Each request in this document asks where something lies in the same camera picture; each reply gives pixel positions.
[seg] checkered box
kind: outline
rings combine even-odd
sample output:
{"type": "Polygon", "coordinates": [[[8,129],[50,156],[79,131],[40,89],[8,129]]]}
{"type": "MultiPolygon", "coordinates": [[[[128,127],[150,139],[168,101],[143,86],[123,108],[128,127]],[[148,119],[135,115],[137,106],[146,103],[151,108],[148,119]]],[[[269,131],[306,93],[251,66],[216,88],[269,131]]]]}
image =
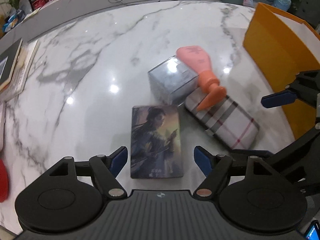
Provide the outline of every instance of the checkered box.
{"type": "Polygon", "coordinates": [[[208,128],[209,134],[217,136],[231,149],[249,149],[259,131],[257,122],[229,96],[197,112],[205,96],[200,88],[196,89],[186,98],[185,107],[208,128]]]}

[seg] transparent box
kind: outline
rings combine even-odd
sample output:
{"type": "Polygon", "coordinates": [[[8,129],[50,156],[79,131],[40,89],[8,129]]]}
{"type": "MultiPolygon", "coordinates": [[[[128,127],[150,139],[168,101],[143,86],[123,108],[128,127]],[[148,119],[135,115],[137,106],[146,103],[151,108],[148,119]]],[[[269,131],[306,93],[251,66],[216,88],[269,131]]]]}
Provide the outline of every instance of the transparent box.
{"type": "Polygon", "coordinates": [[[167,105],[180,105],[198,87],[198,74],[173,56],[148,72],[153,95],[167,105]]]}

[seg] phone screen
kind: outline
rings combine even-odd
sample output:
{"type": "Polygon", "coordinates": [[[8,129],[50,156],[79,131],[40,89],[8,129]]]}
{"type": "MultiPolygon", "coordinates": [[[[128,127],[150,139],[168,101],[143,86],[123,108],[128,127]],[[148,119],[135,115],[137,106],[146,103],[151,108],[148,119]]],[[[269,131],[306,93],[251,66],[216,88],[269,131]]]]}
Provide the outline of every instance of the phone screen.
{"type": "Polygon", "coordinates": [[[308,233],[306,234],[306,239],[309,239],[309,240],[320,240],[320,239],[319,239],[319,236],[318,236],[318,232],[317,232],[315,226],[312,226],[312,227],[310,228],[310,230],[309,230],[308,233]]]}

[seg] marble table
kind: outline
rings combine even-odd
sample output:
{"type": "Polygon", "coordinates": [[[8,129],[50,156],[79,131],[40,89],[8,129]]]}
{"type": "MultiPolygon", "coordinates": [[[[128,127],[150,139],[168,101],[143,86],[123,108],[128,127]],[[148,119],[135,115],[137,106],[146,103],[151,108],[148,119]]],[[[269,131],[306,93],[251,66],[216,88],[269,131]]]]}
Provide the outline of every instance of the marble table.
{"type": "MultiPolygon", "coordinates": [[[[82,17],[40,37],[25,89],[7,103],[2,159],[10,197],[0,204],[0,224],[21,231],[16,196],[62,157],[84,161],[130,148],[132,107],[157,104],[147,71],[182,46],[202,46],[228,94],[260,124],[254,149],[275,153],[290,144],[293,135],[282,110],[260,104],[272,90],[242,47],[253,13],[215,2],[149,3],[82,17]]],[[[134,180],[128,162],[117,177],[127,192],[193,192],[204,179],[193,161],[194,147],[225,153],[188,113],[182,110],[180,119],[184,177],[134,180]]]]}

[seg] book cover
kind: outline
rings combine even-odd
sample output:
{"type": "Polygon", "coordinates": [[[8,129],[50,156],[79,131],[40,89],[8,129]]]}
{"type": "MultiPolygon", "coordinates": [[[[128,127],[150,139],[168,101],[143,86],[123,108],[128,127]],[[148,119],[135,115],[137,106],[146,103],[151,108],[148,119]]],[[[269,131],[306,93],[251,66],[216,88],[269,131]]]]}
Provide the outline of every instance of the book cover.
{"type": "Polygon", "coordinates": [[[35,40],[21,47],[11,81],[3,90],[0,91],[0,102],[8,102],[23,91],[31,64],[39,45],[39,40],[35,40]]]}
{"type": "Polygon", "coordinates": [[[10,83],[22,44],[19,39],[0,55],[0,91],[10,83]]]}
{"type": "Polygon", "coordinates": [[[179,115],[176,106],[134,106],[131,178],[182,177],[179,115]]]}

